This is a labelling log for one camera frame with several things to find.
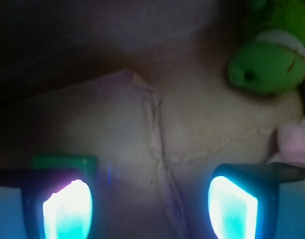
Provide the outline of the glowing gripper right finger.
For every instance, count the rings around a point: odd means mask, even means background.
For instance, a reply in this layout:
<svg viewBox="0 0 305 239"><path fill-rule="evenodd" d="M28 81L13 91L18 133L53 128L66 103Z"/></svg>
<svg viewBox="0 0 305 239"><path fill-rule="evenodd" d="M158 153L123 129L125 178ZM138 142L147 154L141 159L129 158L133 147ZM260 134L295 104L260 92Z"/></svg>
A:
<svg viewBox="0 0 305 239"><path fill-rule="evenodd" d="M218 239L305 239L305 167L221 164L207 197Z"/></svg>

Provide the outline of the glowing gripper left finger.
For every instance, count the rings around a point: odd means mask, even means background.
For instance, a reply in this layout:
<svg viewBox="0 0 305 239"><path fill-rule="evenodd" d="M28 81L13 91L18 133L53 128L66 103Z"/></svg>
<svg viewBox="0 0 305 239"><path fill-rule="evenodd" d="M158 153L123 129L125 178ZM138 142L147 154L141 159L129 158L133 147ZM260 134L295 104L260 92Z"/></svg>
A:
<svg viewBox="0 0 305 239"><path fill-rule="evenodd" d="M0 169L0 186L20 189L29 239L86 239L93 196L82 171Z"/></svg>

